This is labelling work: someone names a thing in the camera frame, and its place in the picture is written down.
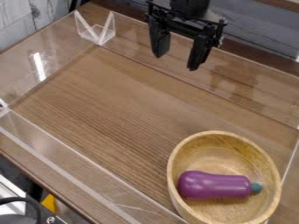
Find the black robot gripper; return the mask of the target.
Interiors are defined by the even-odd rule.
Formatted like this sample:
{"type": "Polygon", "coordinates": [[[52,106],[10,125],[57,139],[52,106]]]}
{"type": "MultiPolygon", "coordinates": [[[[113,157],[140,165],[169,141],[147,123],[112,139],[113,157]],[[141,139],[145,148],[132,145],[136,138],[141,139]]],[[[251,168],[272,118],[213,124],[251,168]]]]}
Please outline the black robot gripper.
{"type": "Polygon", "coordinates": [[[147,20],[152,53],[156,58],[169,50],[171,33],[192,38],[187,68],[195,71],[219,45],[227,21],[209,10],[211,0],[147,0],[147,20]]]}

